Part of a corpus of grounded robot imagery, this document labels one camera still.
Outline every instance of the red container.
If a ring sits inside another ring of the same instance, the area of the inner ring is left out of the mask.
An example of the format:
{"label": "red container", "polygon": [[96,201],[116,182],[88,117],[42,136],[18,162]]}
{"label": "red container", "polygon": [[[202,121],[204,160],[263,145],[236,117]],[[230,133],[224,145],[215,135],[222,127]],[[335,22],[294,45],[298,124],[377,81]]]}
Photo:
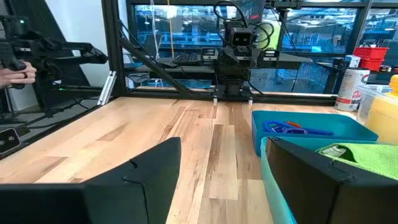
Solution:
{"label": "red container", "polygon": [[388,47],[357,47],[354,50],[354,55],[366,59],[382,60],[388,49]]}
{"label": "red container", "polygon": [[372,60],[372,59],[365,59],[361,58],[361,62],[359,63],[360,68],[367,68],[370,71],[379,71],[381,63],[383,63],[383,59],[381,60]]}

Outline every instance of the white can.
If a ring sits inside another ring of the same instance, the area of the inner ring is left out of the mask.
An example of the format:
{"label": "white can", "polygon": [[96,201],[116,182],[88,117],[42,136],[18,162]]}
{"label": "white can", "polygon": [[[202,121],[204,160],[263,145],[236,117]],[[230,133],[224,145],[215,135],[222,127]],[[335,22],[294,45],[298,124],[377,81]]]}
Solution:
{"label": "white can", "polygon": [[336,109],[354,111],[358,108],[361,92],[358,91],[357,86],[365,84],[370,73],[368,69],[347,68],[335,103]]}

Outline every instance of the black metal frame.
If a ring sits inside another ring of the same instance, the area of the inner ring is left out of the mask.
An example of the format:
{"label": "black metal frame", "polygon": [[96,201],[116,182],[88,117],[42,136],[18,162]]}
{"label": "black metal frame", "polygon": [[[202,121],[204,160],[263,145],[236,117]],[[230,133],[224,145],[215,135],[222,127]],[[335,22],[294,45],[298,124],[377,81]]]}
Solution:
{"label": "black metal frame", "polygon": [[[213,5],[218,0],[173,0],[173,5]],[[167,4],[167,0],[155,0],[155,4]],[[109,66],[111,70],[118,72],[118,79],[115,85],[114,96],[139,96],[139,97],[150,97],[150,98],[187,98],[186,96],[180,95],[177,91],[165,91],[165,90],[128,90],[125,84],[124,78],[124,66],[121,46],[119,43],[119,9],[117,0],[102,0],[103,14],[104,14],[104,25],[106,30],[106,38],[108,43],[108,54],[110,57]],[[136,4],[148,4],[147,0],[126,0],[126,8],[128,14],[128,27],[132,31],[133,35],[136,35],[135,30],[135,8]],[[276,7],[285,7],[287,2],[277,1]],[[358,13],[354,23],[353,35],[348,43],[348,47],[345,53],[310,53],[310,52],[299,52],[297,55],[302,57],[343,57],[347,54],[352,54],[354,48],[359,43],[359,37],[363,32],[364,23],[366,22],[366,16],[368,11],[372,7],[377,8],[395,8],[398,7],[397,3],[389,2],[375,2],[372,0],[365,2],[303,2],[302,7],[340,7],[340,8],[356,8]],[[287,13],[281,11],[283,18],[286,18]],[[278,49],[282,48],[283,32],[280,34]],[[204,95],[193,95],[188,97],[189,99],[195,100],[211,100],[208,94]],[[272,103],[305,103],[305,104],[321,104],[321,105],[332,105],[334,103],[334,96],[326,96],[320,98],[319,96],[306,96],[305,98],[297,98],[297,95],[267,95],[267,98],[255,98],[257,102],[272,102]]]}

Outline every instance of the human hand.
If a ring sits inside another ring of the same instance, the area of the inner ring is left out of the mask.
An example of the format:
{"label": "human hand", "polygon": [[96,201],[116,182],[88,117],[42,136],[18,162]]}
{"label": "human hand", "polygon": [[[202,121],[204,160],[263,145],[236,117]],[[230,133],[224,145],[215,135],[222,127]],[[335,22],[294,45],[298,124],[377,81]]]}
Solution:
{"label": "human hand", "polygon": [[26,68],[22,71],[11,71],[8,68],[0,69],[0,88],[11,84],[29,84],[35,82],[36,68],[29,62],[24,62]]}

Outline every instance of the white wall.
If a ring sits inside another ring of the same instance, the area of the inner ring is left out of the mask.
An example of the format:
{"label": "white wall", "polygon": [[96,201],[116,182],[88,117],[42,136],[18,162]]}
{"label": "white wall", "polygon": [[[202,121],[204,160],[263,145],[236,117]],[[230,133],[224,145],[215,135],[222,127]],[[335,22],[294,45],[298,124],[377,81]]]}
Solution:
{"label": "white wall", "polygon": [[[89,42],[105,54],[106,38],[101,0],[45,0],[65,39]],[[80,65],[90,85],[103,86],[109,73],[104,65]]]}

